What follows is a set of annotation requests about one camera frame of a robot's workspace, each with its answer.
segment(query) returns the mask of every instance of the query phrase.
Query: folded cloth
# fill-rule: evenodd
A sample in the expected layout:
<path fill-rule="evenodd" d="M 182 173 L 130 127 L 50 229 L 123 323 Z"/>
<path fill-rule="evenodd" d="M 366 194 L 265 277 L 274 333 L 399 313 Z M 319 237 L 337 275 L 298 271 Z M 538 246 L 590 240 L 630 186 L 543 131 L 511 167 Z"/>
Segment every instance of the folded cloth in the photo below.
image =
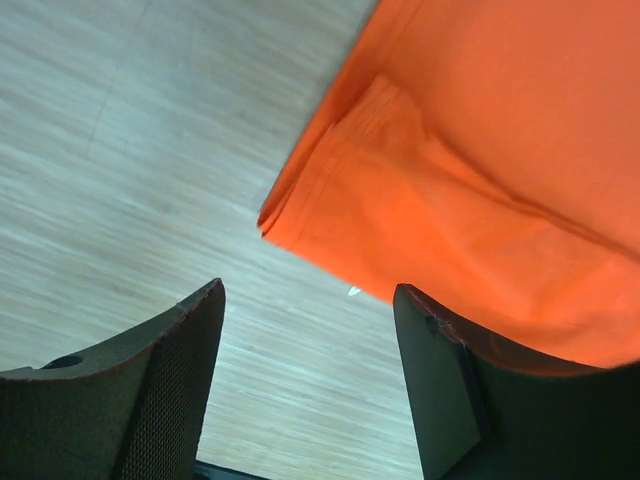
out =
<path fill-rule="evenodd" d="M 264 238 L 589 365 L 640 358 L 640 2 L 382 0 Z"/>

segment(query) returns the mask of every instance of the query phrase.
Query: orange fabric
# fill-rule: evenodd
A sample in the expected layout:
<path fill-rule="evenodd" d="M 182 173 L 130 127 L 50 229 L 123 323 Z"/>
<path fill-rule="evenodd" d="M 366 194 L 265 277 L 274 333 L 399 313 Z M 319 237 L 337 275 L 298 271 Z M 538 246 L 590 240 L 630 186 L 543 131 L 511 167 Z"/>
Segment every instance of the orange fabric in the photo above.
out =
<path fill-rule="evenodd" d="M 640 358 L 640 2 L 382 0 L 259 219 L 562 358 Z"/>

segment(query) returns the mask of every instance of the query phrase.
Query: light wood surface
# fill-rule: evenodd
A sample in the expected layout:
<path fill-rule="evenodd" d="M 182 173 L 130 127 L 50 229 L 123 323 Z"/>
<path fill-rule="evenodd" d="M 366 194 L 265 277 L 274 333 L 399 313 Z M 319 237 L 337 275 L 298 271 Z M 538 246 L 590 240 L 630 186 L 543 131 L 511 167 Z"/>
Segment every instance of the light wood surface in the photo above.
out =
<path fill-rule="evenodd" d="M 391 308 L 264 243 L 260 205 L 371 0 L 0 0 L 0 369 L 212 277 L 199 458 L 420 478 Z"/>

